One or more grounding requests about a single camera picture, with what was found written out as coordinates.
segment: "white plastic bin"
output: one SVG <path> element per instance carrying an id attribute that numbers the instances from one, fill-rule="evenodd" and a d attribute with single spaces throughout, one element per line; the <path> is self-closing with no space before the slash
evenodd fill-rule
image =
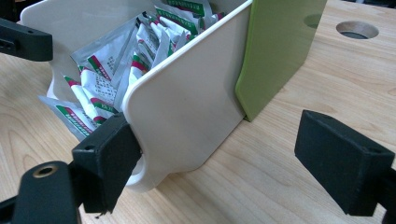
<path id="1" fill-rule="evenodd" d="M 245 53 L 251 0 L 211 0 L 227 16 L 153 68 L 123 100 L 143 157 L 128 185 L 155 188 L 168 174 L 198 168 L 245 116 L 234 87 Z M 46 0 L 26 8 L 23 25 L 52 34 L 48 96 L 75 100 L 63 74 L 78 78 L 70 54 L 144 10 L 142 0 Z"/>

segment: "black clamp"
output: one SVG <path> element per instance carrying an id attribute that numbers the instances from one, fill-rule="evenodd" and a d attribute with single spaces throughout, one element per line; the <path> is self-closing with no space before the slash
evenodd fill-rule
<path id="1" fill-rule="evenodd" d="M 0 223 L 80 223 L 81 204 L 87 213 L 112 212 L 141 157 L 123 114 L 108 119 L 72 153 L 68 165 L 50 161 L 27 171 L 18 195 L 0 203 Z"/>
<path id="2" fill-rule="evenodd" d="M 378 203 L 383 223 L 396 223 L 395 154 L 342 122 L 303 111 L 296 157 L 346 214 L 371 217 Z"/>
<path id="3" fill-rule="evenodd" d="M 0 53 L 35 62 L 52 60 L 52 35 L 15 23 L 25 7 L 37 2 L 0 1 Z"/>

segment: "green plastic board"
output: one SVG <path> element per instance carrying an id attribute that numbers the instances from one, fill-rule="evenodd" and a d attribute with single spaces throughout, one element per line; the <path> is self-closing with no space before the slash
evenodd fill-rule
<path id="1" fill-rule="evenodd" d="M 326 0 L 254 0 L 236 96 L 252 121 L 304 63 Z"/>

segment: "circular cutout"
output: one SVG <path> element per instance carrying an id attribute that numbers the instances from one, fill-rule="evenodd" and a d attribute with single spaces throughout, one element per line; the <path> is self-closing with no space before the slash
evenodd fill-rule
<path id="1" fill-rule="evenodd" d="M 371 39 L 378 36 L 378 29 L 363 21 L 344 21 L 336 27 L 338 33 L 354 39 Z"/>
<path id="2" fill-rule="evenodd" d="M 56 165 L 52 165 L 52 164 L 46 165 L 46 166 L 40 167 L 37 170 L 35 170 L 35 172 L 33 173 L 33 177 L 34 178 L 43 178 L 43 177 L 54 174 L 57 170 L 58 170 L 58 167 Z"/>
<path id="3" fill-rule="evenodd" d="M 321 14 L 309 15 L 305 17 L 304 24 L 308 27 L 318 29 L 320 18 L 321 18 Z"/>

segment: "medicine packet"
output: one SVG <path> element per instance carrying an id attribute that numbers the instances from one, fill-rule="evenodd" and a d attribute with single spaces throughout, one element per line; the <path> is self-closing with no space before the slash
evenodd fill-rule
<path id="1" fill-rule="evenodd" d="M 87 116 L 81 105 L 45 96 L 38 98 L 66 125 L 78 141 L 82 141 L 97 128 L 96 123 Z"/>
<path id="2" fill-rule="evenodd" d="M 200 34 L 205 28 L 205 21 L 203 18 L 195 18 L 192 12 L 180 10 L 176 7 L 168 6 L 161 2 L 161 0 L 153 0 L 157 14 L 161 18 L 166 18 L 179 26 L 187 29 L 192 35 Z"/>
<path id="3" fill-rule="evenodd" d="M 204 30 L 215 23 L 212 7 L 207 0 L 166 0 L 166 3 L 171 7 L 191 12 L 194 18 L 203 18 Z"/>
<path id="4" fill-rule="evenodd" d="M 96 98 L 89 91 L 84 91 L 84 88 L 80 82 L 75 81 L 73 78 L 67 76 L 64 76 L 64 79 L 67 81 L 73 93 L 78 98 L 87 116 L 98 125 L 102 124 L 106 121 L 106 119 L 117 113 L 112 105 L 108 105 L 101 99 Z"/>
<path id="5" fill-rule="evenodd" d="M 101 36 L 91 44 L 75 51 L 71 57 L 78 66 L 85 66 L 111 80 L 134 31 L 135 19 Z"/>

